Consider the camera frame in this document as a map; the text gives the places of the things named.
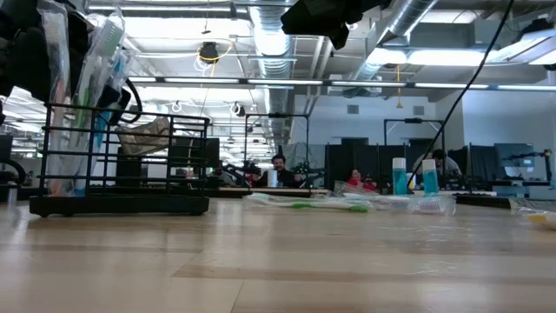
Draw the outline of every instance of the clear plastic bottle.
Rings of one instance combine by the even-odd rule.
[[[425,195],[438,194],[438,174],[434,160],[423,160],[423,181],[425,182]]]
[[[392,178],[394,179],[394,194],[403,196],[407,194],[407,169],[406,159],[396,157],[392,160]]]

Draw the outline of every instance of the computer monitor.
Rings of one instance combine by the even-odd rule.
[[[534,156],[520,157],[534,153],[533,145],[529,143],[495,143],[500,167],[506,168],[534,168]]]

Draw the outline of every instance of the woman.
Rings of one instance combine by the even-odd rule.
[[[347,183],[357,188],[363,188],[364,190],[369,190],[369,191],[376,190],[376,184],[373,183],[370,178],[366,179],[365,183],[362,182],[361,173],[358,170],[351,171],[351,178],[347,180]]]

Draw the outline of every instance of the table surface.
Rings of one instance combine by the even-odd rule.
[[[350,213],[211,201],[204,216],[0,206],[1,312],[556,312],[556,232],[509,210]]]

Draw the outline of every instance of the exposed ductwork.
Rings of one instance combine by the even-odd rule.
[[[257,54],[261,56],[288,56],[291,50],[291,38],[281,30],[280,17],[287,8],[262,6],[250,7],[249,14],[253,21],[253,32]],[[283,79],[291,77],[292,63],[285,60],[259,61],[261,76],[264,78]],[[268,89],[265,91],[265,104],[268,113],[287,112],[287,89]],[[273,138],[284,136],[283,125],[285,120],[271,120],[270,129]],[[275,139],[275,144],[282,141]]]
[[[408,45],[409,34],[420,20],[434,7],[438,0],[397,0],[385,23],[375,24],[367,40],[370,49],[367,60],[350,77],[352,80],[368,81],[373,79],[382,63],[373,62],[371,56],[379,44],[391,42],[395,45]],[[368,96],[370,92],[363,88],[351,88],[343,91],[345,97]]]

